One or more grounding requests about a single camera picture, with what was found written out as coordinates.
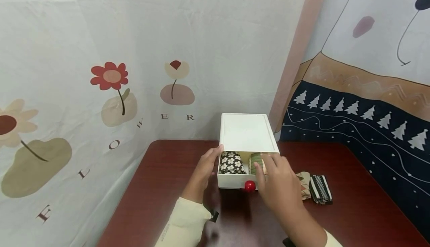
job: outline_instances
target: black dot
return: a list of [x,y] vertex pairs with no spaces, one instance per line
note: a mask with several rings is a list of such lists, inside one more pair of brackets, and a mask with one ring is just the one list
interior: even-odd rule
[[417,0],[415,8],[418,10],[426,10],[430,8],[430,0]]

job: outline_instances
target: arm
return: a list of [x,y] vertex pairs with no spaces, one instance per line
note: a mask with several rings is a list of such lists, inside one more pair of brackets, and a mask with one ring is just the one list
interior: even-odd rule
[[169,221],[155,247],[194,247],[202,236],[203,227],[212,216],[203,207],[203,193],[212,174],[216,157],[224,146],[209,149],[201,156],[181,197],[176,201]]
[[308,213],[300,194],[300,181],[288,160],[279,154],[261,155],[268,177],[258,163],[258,190],[265,204],[277,217],[281,227],[297,247],[340,247]]

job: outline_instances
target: folded sock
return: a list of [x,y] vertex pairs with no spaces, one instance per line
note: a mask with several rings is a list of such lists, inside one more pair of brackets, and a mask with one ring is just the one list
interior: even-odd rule
[[266,170],[266,165],[264,164],[264,161],[261,158],[261,153],[254,153],[249,156],[249,174],[254,174],[254,175],[257,174],[257,168],[255,167],[254,162],[257,162],[260,165],[265,175],[268,174]]
[[246,174],[240,154],[235,151],[224,151],[221,154],[220,174]]
[[311,175],[310,191],[312,200],[317,204],[333,204],[327,179],[323,175]]
[[300,191],[302,192],[302,200],[311,198],[311,192],[309,191],[309,181],[311,179],[311,175],[306,171],[302,171],[301,173],[296,173],[296,176],[300,180]]

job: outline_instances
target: red knob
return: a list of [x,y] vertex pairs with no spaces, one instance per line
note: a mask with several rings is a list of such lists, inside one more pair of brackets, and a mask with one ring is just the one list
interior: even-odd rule
[[254,192],[255,191],[255,182],[248,180],[244,183],[244,190],[246,192]]

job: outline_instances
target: white box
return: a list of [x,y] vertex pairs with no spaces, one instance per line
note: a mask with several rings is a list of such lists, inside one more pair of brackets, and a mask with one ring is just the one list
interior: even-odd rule
[[[224,151],[237,151],[244,169],[249,173],[249,156],[253,153],[279,153],[269,119],[265,114],[230,114],[221,115],[220,144]],[[218,187],[240,189],[248,180],[254,181],[258,190],[257,179],[253,174],[220,174],[221,162],[218,162]]]

